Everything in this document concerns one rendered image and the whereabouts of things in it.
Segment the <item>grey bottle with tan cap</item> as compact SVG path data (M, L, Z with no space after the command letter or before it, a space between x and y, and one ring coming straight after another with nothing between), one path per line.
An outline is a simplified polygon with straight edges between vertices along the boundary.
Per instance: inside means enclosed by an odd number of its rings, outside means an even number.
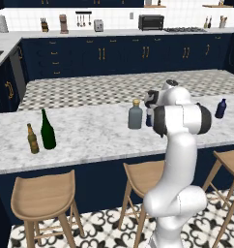
M132 107L129 110L129 122L128 127L130 129L140 129L142 124L142 109L139 106L140 101L138 99L134 99L132 101Z

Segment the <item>dark blue cupboard run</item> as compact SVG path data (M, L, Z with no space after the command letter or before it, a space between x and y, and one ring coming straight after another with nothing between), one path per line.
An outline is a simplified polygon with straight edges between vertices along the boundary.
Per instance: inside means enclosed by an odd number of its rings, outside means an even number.
M226 34L33 38L21 41L30 80L221 69Z

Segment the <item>wooden bar stool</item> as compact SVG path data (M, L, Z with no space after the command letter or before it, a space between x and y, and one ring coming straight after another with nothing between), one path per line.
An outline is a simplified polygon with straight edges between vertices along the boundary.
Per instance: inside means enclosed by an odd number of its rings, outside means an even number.
M139 212L134 209L131 199L131 192L134 191L143 199L148 191L154 188L161 179L164 161L152 161L132 165L124 163L123 166L127 175L127 185L118 229L121 229L124 216L126 215L127 206L130 205L132 208L132 214L135 216L138 224L133 248L138 248L144 222L149 218L149 216L144 210L144 206L141 206L141 210Z
M78 225L80 235L84 230L75 203L75 173L44 175L35 178L15 179L11 198L14 215L24 222L27 248L35 248L35 241L52 236L40 234L39 223L57 217L71 248L76 248L72 225Z
M232 204L229 204L229 199L234 192L234 179L230 187L230 190L228 192L228 195L226 197L219 192L219 190L212 183L212 180L215 178L221 166L224 166L234 176L234 150L225 151L225 152L215 151L214 156L216 157L216 162L214 163L208 177L206 178L203 184L203 190L206 191L208 187L211 186L214 189L214 191L218 194L218 196L224 201L223 207L226 206L228 207L228 213L220 228L217 239L213 245L213 248L218 248L219 241L222 235L224 234L224 231L234 213L234 202Z

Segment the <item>black hob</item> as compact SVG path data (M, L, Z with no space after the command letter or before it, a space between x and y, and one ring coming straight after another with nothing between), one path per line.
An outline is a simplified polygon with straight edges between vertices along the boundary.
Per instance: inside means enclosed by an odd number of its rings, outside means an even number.
M205 29L198 27L174 27L174 28L163 28L165 32L206 32Z

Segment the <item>black toaster oven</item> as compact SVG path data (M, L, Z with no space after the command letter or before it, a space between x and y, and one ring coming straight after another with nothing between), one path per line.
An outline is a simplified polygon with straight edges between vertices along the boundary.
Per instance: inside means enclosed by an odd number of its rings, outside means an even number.
M163 15L140 15L138 19L138 29L142 31L162 30L163 22Z

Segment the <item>dark blue island base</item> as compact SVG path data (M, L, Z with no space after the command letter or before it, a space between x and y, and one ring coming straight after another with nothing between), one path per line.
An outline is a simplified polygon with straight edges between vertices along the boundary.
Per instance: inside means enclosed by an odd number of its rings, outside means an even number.
M198 149L197 164L193 185L203 186L214 162L213 151L223 152L234 150L234 144ZM97 162L84 165L60 167L58 169L44 169L15 172L0 175L0 216L7 221L7 225L19 224L11 211L11 195L17 176L32 178L49 174L60 174L75 170L75 199L79 213L95 210L110 209L121 206L126 189L127 176L123 163L137 164L142 162L160 161L164 153L158 155L134 157L128 159ZM214 178L214 185L218 189L228 189L233 176L223 167Z

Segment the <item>silver toaster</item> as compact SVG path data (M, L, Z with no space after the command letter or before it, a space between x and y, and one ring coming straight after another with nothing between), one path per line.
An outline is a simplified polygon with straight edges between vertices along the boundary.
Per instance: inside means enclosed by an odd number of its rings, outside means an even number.
M103 21L101 19L95 19L94 20L94 30L96 32L102 32L103 31Z

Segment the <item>tall green glass bottle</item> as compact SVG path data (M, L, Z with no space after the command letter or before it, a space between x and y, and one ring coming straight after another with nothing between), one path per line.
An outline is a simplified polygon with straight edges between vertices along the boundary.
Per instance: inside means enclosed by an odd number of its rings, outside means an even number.
M45 149L53 149L56 146L56 139L55 139L55 134L54 134L54 129L50 125L45 109L42 109L42 116L43 116L43 123L42 123L42 128L41 128L41 134L42 134L42 139L43 139L43 144Z

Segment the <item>brown glass bottle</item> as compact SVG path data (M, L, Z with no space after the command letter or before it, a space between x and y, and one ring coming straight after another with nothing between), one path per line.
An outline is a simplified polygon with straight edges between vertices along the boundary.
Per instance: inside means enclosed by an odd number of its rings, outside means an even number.
M37 137L34 134L30 123L27 124L27 128L28 128L28 141L30 144L31 152L33 154L37 154L40 151L39 146L38 146L38 142L37 142Z

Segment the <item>grey dishwasher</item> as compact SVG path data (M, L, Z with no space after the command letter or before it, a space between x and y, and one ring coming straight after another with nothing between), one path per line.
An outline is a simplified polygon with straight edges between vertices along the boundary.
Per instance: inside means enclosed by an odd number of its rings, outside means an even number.
M11 60L11 64L12 64L12 68L13 68L13 72L15 76L15 82L16 82L16 86L18 90L19 99L23 100L25 92L26 92L26 83L25 83L23 72L22 72L18 50L16 47L10 53L10 60Z

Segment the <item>dark blue corner cupboards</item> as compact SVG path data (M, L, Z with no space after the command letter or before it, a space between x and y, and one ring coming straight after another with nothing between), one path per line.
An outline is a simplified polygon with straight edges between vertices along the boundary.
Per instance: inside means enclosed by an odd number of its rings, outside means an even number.
M0 66L0 113L16 111L20 103L10 58Z

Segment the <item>white paper towel roll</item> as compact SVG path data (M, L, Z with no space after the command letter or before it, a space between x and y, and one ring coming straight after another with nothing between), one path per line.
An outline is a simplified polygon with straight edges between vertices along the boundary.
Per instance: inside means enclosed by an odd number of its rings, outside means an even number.
M9 32L6 18L3 15L0 15L0 32L1 33Z

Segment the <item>dark blue wall cupboards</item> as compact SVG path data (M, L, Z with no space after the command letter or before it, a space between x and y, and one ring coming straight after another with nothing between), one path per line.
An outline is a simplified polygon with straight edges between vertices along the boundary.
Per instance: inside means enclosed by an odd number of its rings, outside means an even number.
M143 8L144 0L0 0L4 8Z

